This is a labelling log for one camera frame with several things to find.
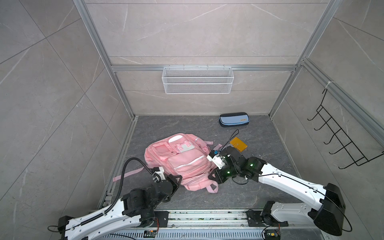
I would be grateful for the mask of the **pink school backpack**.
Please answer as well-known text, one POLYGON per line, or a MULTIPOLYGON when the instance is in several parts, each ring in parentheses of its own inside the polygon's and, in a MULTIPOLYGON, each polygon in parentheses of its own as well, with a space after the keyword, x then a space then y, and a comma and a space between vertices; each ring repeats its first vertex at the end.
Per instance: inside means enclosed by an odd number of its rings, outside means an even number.
POLYGON ((207 189, 218 192, 218 183, 209 179, 217 166, 207 159, 211 150, 219 152, 222 145, 213 149, 213 142, 204 141, 193 134, 175 134, 150 144, 145 150, 148 168, 163 167, 165 176, 182 176, 181 185, 189 191, 207 189))

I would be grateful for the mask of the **blue pencil case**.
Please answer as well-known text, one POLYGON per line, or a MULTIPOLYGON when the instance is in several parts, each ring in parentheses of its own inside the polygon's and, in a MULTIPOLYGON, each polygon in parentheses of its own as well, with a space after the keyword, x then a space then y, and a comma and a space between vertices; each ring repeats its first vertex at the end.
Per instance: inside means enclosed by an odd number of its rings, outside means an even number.
POLYGON ((222 114, 219 116, 219 124, 222 127, 245 126, 250 122, 249 115, 244 112, 222 114))

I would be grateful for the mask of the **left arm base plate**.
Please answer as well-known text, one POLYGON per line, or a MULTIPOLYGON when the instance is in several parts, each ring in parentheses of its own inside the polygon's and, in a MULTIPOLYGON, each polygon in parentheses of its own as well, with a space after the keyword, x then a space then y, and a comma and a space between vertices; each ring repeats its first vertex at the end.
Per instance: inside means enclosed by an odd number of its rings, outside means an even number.
POLYGON ((166 228, 169 221, 169 211, 155 211, 155 219, 150 227, 155 228, 159 226, 160 228, 166 228))

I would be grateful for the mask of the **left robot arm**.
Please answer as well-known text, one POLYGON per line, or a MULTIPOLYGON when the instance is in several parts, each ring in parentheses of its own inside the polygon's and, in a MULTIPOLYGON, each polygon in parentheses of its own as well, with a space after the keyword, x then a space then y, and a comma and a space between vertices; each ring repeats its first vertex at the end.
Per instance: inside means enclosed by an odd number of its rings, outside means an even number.
POLYGON ((155 220, 155 208, 168 202, 179 188, 182 176, 169 175, 146 188, 134 189, 103 209, 79 218, 61 217, 62 240, 96 240, 124 228, 147 227, 155 220))

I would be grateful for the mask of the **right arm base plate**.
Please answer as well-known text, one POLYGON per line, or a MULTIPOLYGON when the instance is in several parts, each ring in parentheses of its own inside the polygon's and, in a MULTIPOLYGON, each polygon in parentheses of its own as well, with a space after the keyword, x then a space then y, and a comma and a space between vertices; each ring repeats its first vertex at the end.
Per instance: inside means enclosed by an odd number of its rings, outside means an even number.
POLYGON ((289 224, 287 221, 278 222, 275 220, 271 214, 267 214, 264 211, 254 211, 248 210, 245 211, 246 219, 248 221, 249 227, 288 227, 289 224))

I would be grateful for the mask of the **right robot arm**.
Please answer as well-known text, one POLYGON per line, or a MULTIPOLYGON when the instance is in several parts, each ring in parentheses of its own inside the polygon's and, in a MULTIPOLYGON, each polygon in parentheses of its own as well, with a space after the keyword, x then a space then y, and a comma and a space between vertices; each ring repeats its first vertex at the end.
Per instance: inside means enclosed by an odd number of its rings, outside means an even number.
POLYGON ((227 147, 221 152, 212 150, 208 160, 216 165, 209 179, 218 184, 234 177, 242 177, 272 186, 301 201, 282 204, 268 201, 261 218, 266 225, 283 222, 313 222, 316 227, 333 236, 341 236, 344 229, 346 205, 338 186, 311 183, 290 175, 270 163, 257 158, 245 158, 237 149, 227 147))

